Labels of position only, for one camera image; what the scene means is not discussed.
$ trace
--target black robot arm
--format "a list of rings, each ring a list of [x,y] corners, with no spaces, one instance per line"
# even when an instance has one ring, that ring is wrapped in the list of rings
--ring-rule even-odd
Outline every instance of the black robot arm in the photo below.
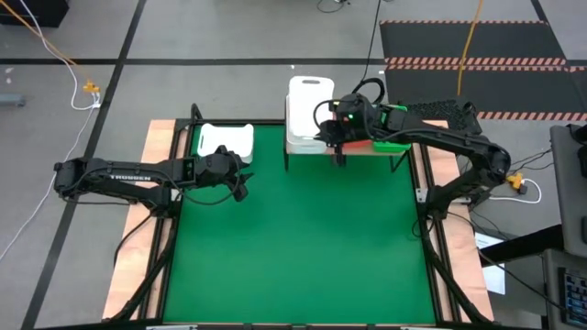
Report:
[[[169,159],[159,163],[136,163],[104,159],[71,159],[56,163],[53,188],[63,199],[86,193],[142,203],[156,215],[172,208],[172,190],[214,187],[225,184],[235,200],[247,196],[245,182],[252,174],[241,174],[249,164],[220,146],[214,154],[198,158]],[[154,182],[147,188],[130,182]]]
[[[510,155],[487,137],[433,126],[394,106],[373,106],[359,93],[346,95],[337,103],[330,104],[335,119],[320,123],[316,136],[335,150],[341,150],[347,142],[370,139],[420,143],[469,158],[472,164],[470,170],[444,186],[428,189],[425,205],[429,215],[445,218],[453,200],[491,190],[505,182],[511,165]]]

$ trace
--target white container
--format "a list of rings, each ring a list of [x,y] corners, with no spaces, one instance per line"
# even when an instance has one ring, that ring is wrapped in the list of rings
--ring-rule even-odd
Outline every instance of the white container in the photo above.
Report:
[[[285,123],[290,153],[321,154],[327,150],[326,143],[314,140],[319,129],[314,122],[314,109],[332,99],[334,82],[328,78],[296,76],[290,80],[289,93],[285,99]],[[328,104],[316,111],[318,124],[331,119]]]
[[[203,124],[198,140],[198,156],[213,154],[219,146],[225,145],[228,151],[234,151],[243,162],[253,161],[254,128],[251,124],[244,127],[217,127]]]

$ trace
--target orange cable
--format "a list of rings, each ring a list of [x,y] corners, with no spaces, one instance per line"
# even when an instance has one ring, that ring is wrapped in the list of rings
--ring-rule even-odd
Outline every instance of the orange cable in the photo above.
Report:
[[[88,82],[91,82],[92,80],[88,77],[87,72],[82,69],[81,66],[79,66],[75,61],[73,61],[72,59],[70,59],[69,57],[65,56],[62,52],[60,52],[57,47],[53,46],[53,44],[51,44],[45,37],[41,36],[38,31],[36,29],[34,29],[21,15],[19,15],[14,9],[12,9],[10,7],[10,5],[8,5],[4,0],[0,0],[0,5],[4,6],[4,8],[6,8],[6,10],[12,15],[14,16],[16,19],[18,19],[20,21],[20,23],[24,24],[25,27],[27,27],[32,33],[34,33],[37,37],[45,40],[45,42],[47,43],[47,45],[53,50],[55,51],[55,53],[57,53],[57,55],[61,56],[64,60],[66,60],[68,63],[70,63],[71,65],[77,67],[80,72],[83,74],[83,76],[85,77],[85,79]]]
[[[479,5],[477,6],[477,12],[475,13],[475,18],[471,23],[471,28],[469,29],[469,36],[467,37],[467,42],[465,43],[465,49],[462,50],[462,56],[460,57],[460,64],[459,64],[459,79],[457,80],[457,96],[460,96],[460,86],[462,81],[462,71],[465,67],[465,58],[467,57],[467,50],[469,50],[469,45],[471,44],[471,39],[473,38],[473,31],[475,30],[475,26],[479,21],[479,14],[481,13],[481,8],[483,7],[483,0],[479,0]]]

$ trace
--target black rubber mat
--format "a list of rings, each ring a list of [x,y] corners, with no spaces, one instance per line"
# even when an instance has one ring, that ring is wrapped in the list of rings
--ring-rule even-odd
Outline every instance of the black rubber mat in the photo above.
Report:
[[[470,27],[468,21],[382,21],[383,54],[459,58]],[[564,59],[550,26],[541,21],[482,21],[475,28],[468,56]]]
[[[410,66],[390,65],[385,73],[390,102],[414,104],[457,97],[457,66],[447,70],[445,66],[406,67]],[[563,67],[466,67],[461,96],[472,101],[480,111],[478,117],[485,119],[554,119],[586,112]]]

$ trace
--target green mat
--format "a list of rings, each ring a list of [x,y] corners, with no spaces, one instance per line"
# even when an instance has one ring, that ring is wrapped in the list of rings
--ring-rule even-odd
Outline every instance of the green mat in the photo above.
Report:
[[[255,126],[245,201],[183,203],[164,321],[433,324],[407,161],[297,155],[285,172],[282,143],[283,126]]]

